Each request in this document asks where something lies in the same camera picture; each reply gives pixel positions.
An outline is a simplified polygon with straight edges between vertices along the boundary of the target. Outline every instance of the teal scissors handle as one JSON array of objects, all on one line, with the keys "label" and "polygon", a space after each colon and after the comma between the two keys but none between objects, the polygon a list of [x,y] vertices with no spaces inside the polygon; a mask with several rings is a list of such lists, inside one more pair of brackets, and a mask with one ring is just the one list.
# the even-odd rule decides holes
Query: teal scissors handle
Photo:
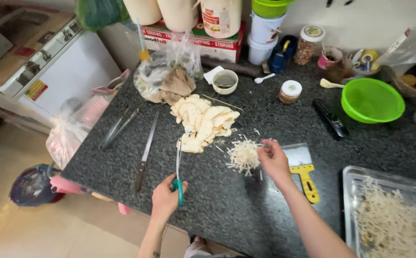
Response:
[{"label": "teal scissors handle", "polygon": [[182,192],[182,182],[181,182],[180,179],[175,178],[171,181],[171,183],[173,184],[173,192],[178,190],[178,196],[179,196],[178,206],[181,207],[182,206],[182,194],[183,194],[183,192]]}]

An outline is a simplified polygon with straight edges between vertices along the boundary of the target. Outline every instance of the yellow scraper handle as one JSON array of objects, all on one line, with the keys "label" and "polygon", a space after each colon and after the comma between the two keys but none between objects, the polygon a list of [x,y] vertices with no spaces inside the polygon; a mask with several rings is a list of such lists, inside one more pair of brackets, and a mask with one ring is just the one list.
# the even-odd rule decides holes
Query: yellow scraper handle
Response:
[{"label": "yellow scraper handle", "polygon": [[314,170],[314,166],[310,164],[310,165],[290,167],[290,169],[291,169],[291,173],[300,175],[300,181],[302,182],[303,193],[305,194],[305,196],[307,196],[307,199],[311,203],[319,202],[320,196],[318,195],[318,191],[316,191],[316,187],[313,184],[313,181],[310,178],[310,175],[308,175],[309,172]]}]

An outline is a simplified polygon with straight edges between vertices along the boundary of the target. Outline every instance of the remote control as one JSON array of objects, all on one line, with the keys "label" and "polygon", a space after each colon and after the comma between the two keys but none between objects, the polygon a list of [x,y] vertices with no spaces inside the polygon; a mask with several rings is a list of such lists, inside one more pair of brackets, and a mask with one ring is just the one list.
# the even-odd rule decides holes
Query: remote control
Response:
[{"label": "remote control", "polygon": [[322,115],[321,119],[329,125],[329,128],[334,134],[336,140],[341,140],[342,138],[350,135],[348,129],[342,124],[342,121],[340,121],[336,115],[332,114],[331,111],[327,109],[322,99],[314,99],[313,106]]}]

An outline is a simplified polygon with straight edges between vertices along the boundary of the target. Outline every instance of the kitchen counter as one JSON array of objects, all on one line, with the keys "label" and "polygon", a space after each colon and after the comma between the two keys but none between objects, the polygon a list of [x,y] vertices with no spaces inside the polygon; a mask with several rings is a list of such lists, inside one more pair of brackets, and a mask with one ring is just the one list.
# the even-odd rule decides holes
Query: kitchen counter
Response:
[{"label": "kitchen counter", "polygon": [[[183,153],[180,177],[189,182],[184,205],[177,209],[169,223],[191,234],[214,240],[254,257],[307,257],[289,208],[273,182],[264,175],[245,177],[225,166],[227,148],[238,134],[259,142],[274,138],[282,145],[306,142],[315,170],[310,172],[320,195],[313,205],[323,220],[344,238],[341,171],[356,165],[416,179],[416,125],[412,121],[415,107],[407,105],[399,120],[389,124],[362,124],[342,110],[341,89],[319,86],[316,63],[291,65],[287,71],[255,84],[239,76],[237,90],[219,100],[243,108],[236,120],[238,132],[230,138],[217,137],[216,147],[206,147],[202,154]],[[88,137],[80,146],[63,177],[99,192],[141,212],[150,214],[153,189],[174,173],[176,141],[184,129],[170,115],[170,106],[145,101],[133,86],[132,76],[114,98]],[[298,101],[283,105],[277,95],[286,80],[297,80],[303,86]],[[213,97],[212,86],[197,83],[196,94]],[[350,136],[336,141],[326,130],[312,106],[322,98],[348,127]],[[126,105],[139,114],[123,135],[106,151],[98,145]],[[142,158],[155,112],[159,120],[148,158],[148,170],[141,191],[133,185],[136,168]],[[297,175],[293,179],[301,187]]]}]

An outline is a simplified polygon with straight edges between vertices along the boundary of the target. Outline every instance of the hand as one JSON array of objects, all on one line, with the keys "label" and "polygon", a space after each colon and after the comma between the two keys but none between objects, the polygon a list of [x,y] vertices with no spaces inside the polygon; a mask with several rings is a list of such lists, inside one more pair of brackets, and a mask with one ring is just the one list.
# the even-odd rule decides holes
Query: hand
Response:
[{"label": "hand", "polygon": [[[165,223],[178,207],[178,191],[171,192],[173,189],[171,180],[174,178],[176,178],[176,174],[167,177],[160,185],[157,185],[152,194],[151,217],[165,220]],[[187,185],[186,181],[182,182],[183,193],[186,192]]]},{"label": "hand", "polygon": [[257,148],[257,155],[265,172],[274,180],[292,181],[288,157],[275,140],[262,140],[264,147]]}]

